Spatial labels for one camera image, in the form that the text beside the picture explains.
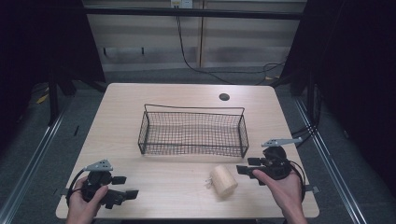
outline hand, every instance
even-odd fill
[[[83,182],[87,180],[87,176],[77,181],[75,189],[81,189]],[[100,209],[99,202],[105,197],[108,186],[102,186],[96,191],[93,198],[89,203],[85,202],[82,198],[81,190],[76,190],[71,196],[69,201],[69,212],[67,214],[66,223],[73,224],[91,224],[93,218],[96,217]]]
[[[294,171],[280,180],[274,180],[260,170],[254,170],[253,174],[271,190],[276,204],[282,209],[289,224],[307,223],[302,206],[301,182]]]

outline wooden table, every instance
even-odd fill
[[[221,101],[227,93],[230,100]],[[148,156],[137,145],[144,104],[194,107],[244,107],[250,148],[244,159],[214,155]],[[236,172],[236,164],[262,157],[261,143],[271,138],[291,138],[282,109],[271,87],[178,84],[111,84],[98,109],[73,177],[84,166],[108,159],[111,173],[127,176],[125,185],[110,189],[139,189],[135,200],[113,209],[100,209],[97,217],[116,219],[161,218],[261,218],[282,217],[270,190],[257,180]],[[284,146],[288,159],[301,165],[294,145]],[[210,171],[225,165],[238,182],[232,195],[220,198],[206,180]],[[306,217],[318,215],[312,192],[304,200]],[[62,197],[56,215],[66,218]]]

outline black cable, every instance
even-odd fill
[[[300,174],[300,172],[292,165],[290,165],[291,169],[297,174],[297,176],[300,178],[300,184],[301,184],[301,201],[303,202],[304,198],[305,198],[305,173],[303,168],[297,164],[295,161],[290,161],[291,163],[293,163],[294,165],[297,165],[300,168],[300,171],[303,173],[302,175]]]
[[[191,67],[191,66],[189,65],[189,63],[187,62],[187,60],[186,60],[186,55],[185,55],[185,52],[184,52],[184,45],[183,45],[183,38],[182,38],[182,35],[181,35],[181,22],[180,22],[180,17],[179,17],[179,16],[177,16],[177,31],[178,31],[178,38],[179,38],[179,41],[180,41],[181,54],[182,54],[182,56],[183,56],[184,63],[185,63],[192,71],[195,71],[195,72],[198,72],[198,73],[202,73],[202,74],[210,75],[210,76],[212,76],[212,77],[214,77],[214,78],[216,78],[216,79],[218,79],[218,80],[220,80],[220,81],[222,81],[222,82],[225,82],[225,83],[227,83],[227,84],[230,84],[230,85],[237,85],[237,84],[232,83],[232,82],[230,82],[230,81],[227,81],[227,80],[225,80],[225,79],[222,79],[222,78],[220,78],[220,77],[218,77],[218,76],[216,76],[216,75],[214,75],[214,74],[220,74],[220,73],[259,74],[259,73],[264,73],[264,78],[262,79],[262,81],[260,81],[260,82],[258,82],[258,83],[256,83],[256,84],[254,84],[254,85],[258,86],[258,85],[262,84],[262,83],[265,81],[265,79],[266,79],[266,72],[271,71],[271,70],[277,68],[277,67],[280,66],[280,65],[284,65],[284,63],[285,63],[285,62],[282,62],[282,63],[268,63],[268,64],[266,64],[266,65],[263,67],[262,71],[259,71],[259,72],[232,72],[232,71],[206,72],[206,71],[198,70],[198,69],[195,69],[195,68]],[[266,67],[266,66],[269,66],[269,65],[275,65],[275,66],[272,67],[272,68],[270,68],[270,69],[265,70],[265,67]]]
[[[82,188],[81,188],[81,189],[73,189],[72,194],[73,194],[74,192],[76,192],[76,191],[79,191],[79,190],[82,190]]]
[[[274,89],[280,85],[284,85],[286,83],[290,83],[292,82],[292,80],[298,76],[299,71],[301,69],[297,69],[296,71],[293,71],[290,75],[285,76],[285,77],[281,77],[278,80],[274,81],[273,83],[269,84],[268,86],[273,87]]]
[[[75,191],[73,190],[73,187],[75,186],[75,184],[76,184],[78,178],[81,176],[82,173],[84,173],[84,169],[82,169],[82,170],[80,170],[80,171],[78,172],[78,174],[74,177],[72,183],[71,183],[70,186],[69,186],[69,190],[67,191],[67,195],[66,195],[66,203],[67,203],[67,206],[69,206],[70,197],[71,197],[72,194],[75,192]]]
[[[318,131],[318,126],[319,126],[319,122],[320,122],[320,114],[321,114],[321,106],[322,106],[322,100],[323,97],[320,94],[320,91],[318,90],[318,87],[316,87],[316,103],[315,105],[318,107],[315,111],[315,115],[314,115],[314,120],[311,124],[309,124],[306,127],[301,128],[298,131],[293,132],[291,135],[293,137],[296,137],[295,134],[297,133],[302,133],[299,136],[304,136],[306,133],[309,133],[309,135],[303,140],[303,142],[301,142],[299,145],[297,145],[296,147],[300,147],[303,143],[305,143],[315,132]]]

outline wire mesh basket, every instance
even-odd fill
[[[244,158],[248,151],[244,111],[243,107],[145,105],[138,140],[140,151],[152,155]]]

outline wooden cylinder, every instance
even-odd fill
[[[220,197],[224,197],[233,192],[238,183],[233,178],[233,175],[224,165],[215,167],[211,172],[212,184]]]

